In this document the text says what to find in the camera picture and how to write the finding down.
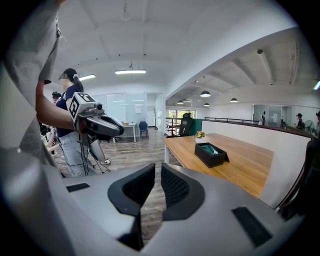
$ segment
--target blue chair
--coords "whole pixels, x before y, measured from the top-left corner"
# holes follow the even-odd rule
[[[146,132],[146,136],[149,139],[149,131],[148,131],[148,124],[145,121],[142,121],[139,123],[139,129],[140,129],[140,137],[141,139],[144,139],[142,132]]]

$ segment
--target potted plant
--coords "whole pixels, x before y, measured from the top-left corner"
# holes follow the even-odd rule
[[[197,131],[195,134],[195,143],[204,143],[205,141],[203,138],[206,136],[206,134],[203,131]]]

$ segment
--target black box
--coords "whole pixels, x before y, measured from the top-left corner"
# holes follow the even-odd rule
[[[206,152],[205,150],[203,150],[201,148],[201,146],[204,146],[204,145],[211,145],[212,147],[215,148],[215,150],[218,152],[218,154],[215,154],[215,155],[211,156],[208,152]],[[228,158],[228,155],[227,155],[227,153],[225,151],[223,151],[222,149],[216,147],[215,145],[212,145],[209,142],[195,144],[194,154],[198,158],[200,158],[200,160],[202,162],[204,162],[204,164],[206,166],[208,166],[209,168],[223,165],[224,161],[230,162],[229,158]]]

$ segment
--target ponytail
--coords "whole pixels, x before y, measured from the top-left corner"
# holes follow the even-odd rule
[[[84,92],[84,87],[78,77],[77,74],[74,74],[73,75],[73,82],[74,82],[74,85],[76,86],[76,88],[79,90],[80,93],[83,93]]]

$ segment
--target navy t-shirt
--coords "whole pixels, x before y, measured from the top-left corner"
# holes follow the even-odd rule
[[[74,93],[79,93],[80,91],[77,89],[77,87],[75,85],[70,86],[66,92],[64,92],[61,95],[61,98],[59,101],[57,101],[57,103],[55,104],[58,108],[64,109],[64,110],[68,110],[67,109],[67,99],[70,99],[74,96]],[[73,130],[70,129],[63,129],[63,128],[56,128],[56,131],[58,133],[58,137],[62,137],[65,136],[69,133],[72,133]]]

